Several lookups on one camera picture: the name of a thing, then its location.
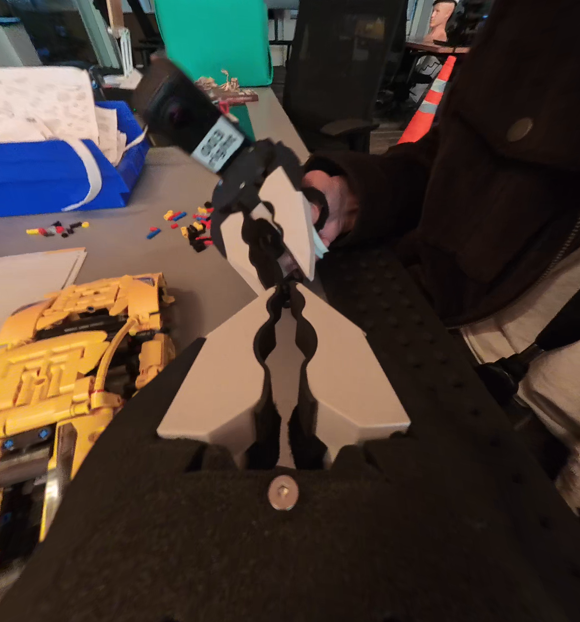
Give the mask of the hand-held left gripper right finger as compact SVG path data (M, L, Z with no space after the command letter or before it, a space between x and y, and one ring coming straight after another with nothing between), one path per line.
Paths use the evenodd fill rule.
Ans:
M295 467L329 468L343 447L405 432L410 418L364 331L302 284L290 297L304 357L290 418Z

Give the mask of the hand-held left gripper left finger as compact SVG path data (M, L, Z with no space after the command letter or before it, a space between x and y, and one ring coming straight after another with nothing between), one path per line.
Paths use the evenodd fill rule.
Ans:
M271 288L204 339L157 434L226 448L239 467L272 469L281 417L267 358L276 347L282 287Z

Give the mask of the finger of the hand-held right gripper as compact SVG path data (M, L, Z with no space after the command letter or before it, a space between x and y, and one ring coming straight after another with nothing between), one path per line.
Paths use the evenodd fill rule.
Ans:
M316 247L310 203L297 190L283 167L276 167L268 175L260 190L262 203L273 209L273 223L281 229L286 252L309 281L313 281L316 267Z
M242 212L228 215L220 225L220 233L225 248L225 257L237 274L249 285L256 295L265 288L249 259L249 246L242 237L245 218Z

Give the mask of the pile of red blue pins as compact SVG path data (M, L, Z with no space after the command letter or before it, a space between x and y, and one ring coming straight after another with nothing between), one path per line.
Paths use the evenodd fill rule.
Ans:
M214 244L210 234L213 212L212 203L206 201L191 215L185 211L168 210L163 219L169 223L171 229L180 231L195 252L201 253Z

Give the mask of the yellow toy brick car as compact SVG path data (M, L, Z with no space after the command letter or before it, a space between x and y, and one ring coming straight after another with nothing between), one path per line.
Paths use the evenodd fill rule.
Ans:
M43 541L84 459L175 357L162 272L71 285L0 331L0 578Z

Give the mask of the building instruction booklet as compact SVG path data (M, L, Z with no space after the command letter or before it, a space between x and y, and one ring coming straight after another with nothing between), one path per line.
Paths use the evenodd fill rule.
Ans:
M0 328L19 307L73 284L87 251L42 251L0 258Z

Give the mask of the person's right forearm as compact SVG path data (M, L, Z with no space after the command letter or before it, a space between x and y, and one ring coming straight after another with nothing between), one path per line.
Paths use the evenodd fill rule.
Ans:
M435 157L436 143L425 136L397 144L385 154L352 151L320 152L306 162L304 174L321 170L347 179L359 204L352 232L334 245L357 245L389 239L413 229Z

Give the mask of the wooden skeleton model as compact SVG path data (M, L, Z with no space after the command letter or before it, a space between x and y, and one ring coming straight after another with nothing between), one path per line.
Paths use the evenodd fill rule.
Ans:
M233 107L259 101L254 89L242 88L238 79L232 77L225 69L222 70L222 74L225 81L221 84L218 84L211 76L201 76L195 81L195 85L216 105L223 103L228 107Z

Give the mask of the white document stand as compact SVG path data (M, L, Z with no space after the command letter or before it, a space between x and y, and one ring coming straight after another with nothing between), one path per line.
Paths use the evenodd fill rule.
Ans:
M138 74L133 62L133 51L130 30L125 26L123 1L104 1L108 15L107 33L116 44L121 74L117 80L124 82L133 74Z

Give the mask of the green container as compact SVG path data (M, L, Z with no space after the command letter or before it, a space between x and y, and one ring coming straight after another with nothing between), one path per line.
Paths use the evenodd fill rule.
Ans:
M222 84L226 70L243 88L272 83L264 1L154 1L154 12L167 57L193 82Z

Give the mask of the black mesh office chair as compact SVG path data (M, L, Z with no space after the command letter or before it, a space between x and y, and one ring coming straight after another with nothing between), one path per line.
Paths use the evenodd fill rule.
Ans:
M310 154L369 152L377 95L404 50L407 1L300 1L283 108Z

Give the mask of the cluster of red black pins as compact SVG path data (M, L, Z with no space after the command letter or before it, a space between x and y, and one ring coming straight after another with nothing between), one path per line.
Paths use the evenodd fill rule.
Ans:
M60 221L56 221L47 228L26 229L26 234L28 236L68 238L74 235L79 229L88 229L89 227L89 222L74 222L64 226Z

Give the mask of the orange traffic cone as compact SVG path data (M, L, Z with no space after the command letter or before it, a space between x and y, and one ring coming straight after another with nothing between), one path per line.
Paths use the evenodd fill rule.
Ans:
M399 138L398 145L415 143L430 131L455 67L456 60L457 58L454 55L447 57L440 73L432 82L416 113L414 113L414 116L411 118L402 136Z

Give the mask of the white shirt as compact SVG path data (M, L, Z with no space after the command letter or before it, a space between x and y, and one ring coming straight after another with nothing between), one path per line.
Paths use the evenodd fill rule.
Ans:
M580 289L580 248L510 307L460 333L479 363L522 352ZM522 380L518 400L569 449L556 487L580 516L580 341L542 354Z

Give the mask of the mannequin head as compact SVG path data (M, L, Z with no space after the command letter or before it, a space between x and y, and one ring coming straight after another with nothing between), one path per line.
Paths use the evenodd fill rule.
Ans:
M445 45L447 43L446 26L457 8L458 1L434 1L427 34L423 44Z

